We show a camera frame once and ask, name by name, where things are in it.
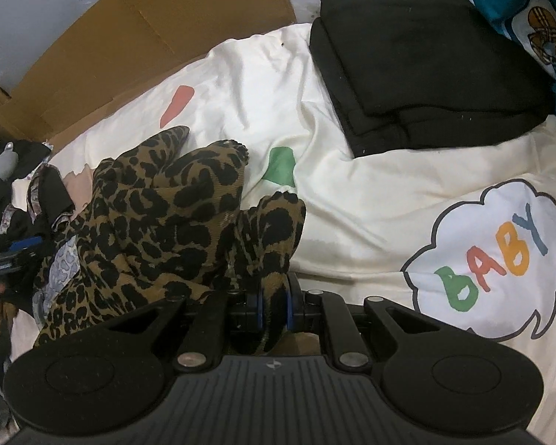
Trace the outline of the brown cardboard sheet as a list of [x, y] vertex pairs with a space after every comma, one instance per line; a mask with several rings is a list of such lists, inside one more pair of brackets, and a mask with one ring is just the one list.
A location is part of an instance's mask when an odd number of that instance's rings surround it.
[[290, 0], [100, 0], [0, 90], [0, 139], [62, 149], [224, 40], [294, 20]]

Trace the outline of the pile of dark clothes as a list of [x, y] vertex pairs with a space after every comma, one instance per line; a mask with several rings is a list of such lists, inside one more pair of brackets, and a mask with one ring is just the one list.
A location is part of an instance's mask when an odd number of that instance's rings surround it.
[[50, 154], [38, 142], [0, 140], [0, 285], [30, 287], [74, 212]]

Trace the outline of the white cartoon print bedsheet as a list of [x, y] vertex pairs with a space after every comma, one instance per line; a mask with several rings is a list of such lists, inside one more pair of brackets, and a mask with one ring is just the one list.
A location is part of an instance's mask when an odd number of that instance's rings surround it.
[[[221, 43], [54, 165], [94, 175], [176, 126], [185, 152], [244, 145], [243, 208], [305, 204], [288, 273], [323, 291], [321, 327], [233, 355], [230, 290], [36, 341], [4, 380], [17, 443], [556, 444], [556, 118], [495, 146], [354, 157], [310, 30]], [[56, 249], [42, 325], [79, 268]]]

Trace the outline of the leopard print garment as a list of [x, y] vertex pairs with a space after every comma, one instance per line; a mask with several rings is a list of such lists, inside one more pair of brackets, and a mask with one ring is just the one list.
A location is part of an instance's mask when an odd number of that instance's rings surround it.
[[221, 140], [185, 152], [188, 137], [176, 126], [99, 164], [91, 201], [58, 229], [56, 246], [73, 244], [79, 268], [51, 304], [38, 345], [161, 299], [230, 290], [261, 297], [256, 349], [279, 342], [305, 204], [276, 192], [243, 208], [247, 148]]

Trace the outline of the folded black garment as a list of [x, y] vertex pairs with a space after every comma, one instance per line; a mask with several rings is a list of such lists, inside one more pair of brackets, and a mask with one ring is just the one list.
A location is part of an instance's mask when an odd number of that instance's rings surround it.
[[321, 0], [309, 50], [356, 157], [494, 146], [556, 110], [550, 75], [469, 0]]

